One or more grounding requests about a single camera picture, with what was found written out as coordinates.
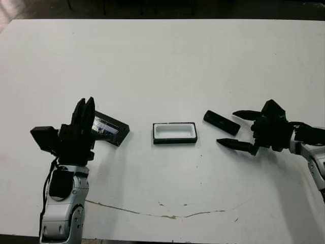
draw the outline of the white table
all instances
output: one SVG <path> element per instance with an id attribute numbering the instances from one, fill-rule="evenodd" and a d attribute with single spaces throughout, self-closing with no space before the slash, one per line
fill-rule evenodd
<path id="1" fill-rule="evenodd" d="M 289 120 L 325 126 L 324 44 L 317 21 L 12 21 L 0 35 L 0 233 L 38 235 L 53 157 L 30 129 L 69 123 L 93 96 L 131 132 L 119 148 L 96 143 L 84 238 L 325 243 L 324 203 L 302 157 L 235 153 L 202 121 L 207 109 L 231 118 L 272 98 Z M 152 123 L 182 121 L 196 123 L 195 145 L 152 144 Z M 236 121 L 237 138 L 251 141 Z"/>

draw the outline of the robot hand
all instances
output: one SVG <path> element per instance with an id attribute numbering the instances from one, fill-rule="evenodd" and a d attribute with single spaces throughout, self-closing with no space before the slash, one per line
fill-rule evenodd
<path id="1" fill-rule="evenodd" d="M 285 111 L 273 100 L 268 100 L 262 111 L 240 110 L 233 115 L 253 120 L 251 126 L 254 144 L 235 139 L 217 139 L 221 145 L 256 155 L 259 147 L 282 151 L 288 148 L 292 154 L 308 161 L 308 168 L 325 202 L 325 130 L 302 122 L 288 122 Z"/>

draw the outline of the dark floor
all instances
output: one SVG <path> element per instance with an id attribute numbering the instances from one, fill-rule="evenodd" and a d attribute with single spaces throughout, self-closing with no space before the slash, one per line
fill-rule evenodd
<path id="1" fill-rule="evenodd" d="M 325 20 L 325 0 L 0 0 L 0 33 L 12 19 L 237 18 Z M 0 235 L 0 243 L 38 243 Z"/>

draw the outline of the black cable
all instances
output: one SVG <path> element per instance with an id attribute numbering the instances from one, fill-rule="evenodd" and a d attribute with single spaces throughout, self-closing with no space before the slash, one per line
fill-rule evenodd
<path id="1" fill-rule="evenodd" d="M 51 166 L 50 166 L 50 171 L 46 177 L 46 180 L 44 182 L 44 185 L 43 185 L 43 208 L 42 208 L 42 211 L 41 211 L 41 214 L 40 214 L 40 228 L 39 228 L 39 237 L 41 239 L 41 230 L 42 230 L 42 220 L 43 220 L 43 215 L 45 213 L 45 207 L 46 207 L 46 186 L 48 184 L 48 182 L 50 181 L 50 177 L 51 177 L 51 173 L 52 171 L 54 170 L 55 166 L 57 166 L 57 159 L 58 157 L 56 157 L 52 163 L 51 163 Z"/>

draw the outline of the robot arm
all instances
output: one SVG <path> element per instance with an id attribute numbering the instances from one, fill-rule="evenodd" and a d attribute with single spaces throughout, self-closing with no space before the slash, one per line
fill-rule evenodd
<path id="1" fill-rule="evenodd" d="M 84 204 L 88 194 L 87 162 L 96 138 L 91 133 L 95 105 L 81 99 L 72 115 L 71 124 L 35 127 L 31 134 L 41 150 L 55 155 L 43 188 L 43 210 L 40 215 L 40 243 L 81 243 Z"/>
<path id="2" fill-rule="evenodd" d="M 254 156 L 260 147 L 271 147 L 274 151 L 288 148 L 292 154 L 303 156 L 325 202 L 325 129 L 288 122 L 285 111 L 273 100 L 268 100 L 261 112 L 240 110 L 233 115 L 254 121 L 251 126 L 254 144 L 228 138 L 217 139 L 217 142 Z"/>
<path id="3" fill-rule="evenodd" d="M 292 134 L 289 151 L 303 156 L 308 162 L 308 169 L 315 184 L 323 196 L 325 203 L 325 145 L 307 145 L 295 140 L 296 132 Z"/>

